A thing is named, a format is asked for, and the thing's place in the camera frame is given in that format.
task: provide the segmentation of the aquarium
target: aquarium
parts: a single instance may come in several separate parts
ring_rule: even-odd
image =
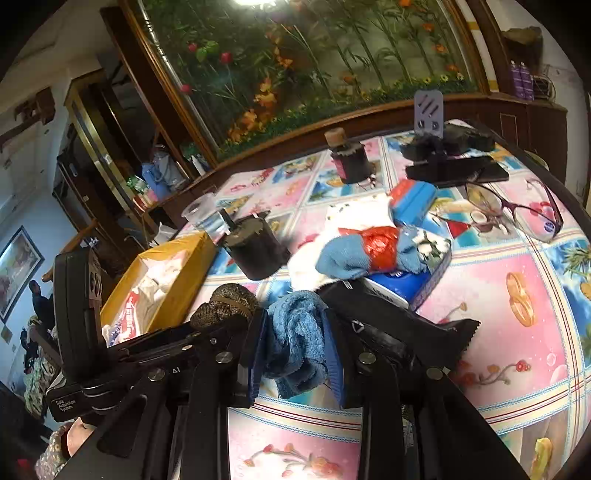
[[[219,161],[417,89],[476,90],[437,0],[136,0],[132,10]]]

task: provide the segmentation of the bolt head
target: bolt head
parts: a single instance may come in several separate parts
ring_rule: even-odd
[[[152,382],[159,382],[160,380],[162,380],[164,378],[165,375],[166,375],[166,372],[164,371],[163,368],[155,368],[154,370],[152,370],[148,374],[148,378]]]
[[[427,368],[427,376],[431,380],[441,380],[443,378],[443,372],[436,367]]]
[[[359,354],[359,361],[364,365],[371,365],[375,363],[376,357],[372,352],[363,352]]]
[[[230,352],[219,352],[216,355],[216,362],[218,364],[228,364],[233,358],[234,356]]]

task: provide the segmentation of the framed picture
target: framed picture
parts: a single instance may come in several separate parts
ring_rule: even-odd
[[[43,260],[27,231],[21,226],[0,253],[0,320],[4,323]]]

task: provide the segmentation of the yellow cardboard box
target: yellow cardboard box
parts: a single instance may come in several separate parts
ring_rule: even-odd
[[[148,329],[144,333],[153,332],[159,328],[177,326],[182,323],[216,253],[213,242],[209,235],[204,232],[171,240],[164,245],[146,250],[135,257],[135,260],[121,277],[109,299],[100,310],[102,326],[113,323],[121,311],[129,291],[147,272],[147,267],[142,262],[143,258],[166,260],[183,250],[188,251],[187,262],[176,280],[174,280],[160,307],[154,313]]]

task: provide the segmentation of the table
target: table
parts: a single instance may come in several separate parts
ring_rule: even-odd
[[[375,190],[343,186],[326,150],[235,174],[218,191],[217,204],[237,217],[271,210],[268,222],[294,252],[320,232],[329,205],[387,192],[405,178],[410,162],[400,144],[412,135],[363,142],[376,167]],[[492,157],[509,172],[509,181],[492,188],[509,201],[539,205],[537,192],[525,183],[535,175],[499,144]],[[434,205],[445,212],[461,200],[458,189],[443,189]],[[591,419],[591,247],[556,200],[564,227],[552,244],[530,239],[509,224],[482,228],[466,212],[448,212],[447,218],[472,227],[453,241],[450,267],[418,310],[436,323],[464,317],[481,322],[454,379],[528,473],[536,440],[551,440],[548,478],[572,453]],[[452,238],[453,225],[431,213],[426,221],[434,232]],[[190,231],[187,226],[180,235]],[[291,291],[285,268],[251,281],[220,251],[189,315],[223,283],[244,285],[265,307]],[[286,401],[265,382],[253,408],[230,409],[228,416],[233,478],[307,478],[310,471],[324,478],[356,478],[361,412],[338,410],[326,385]],[[285,458],[293,460],[289,468]]]

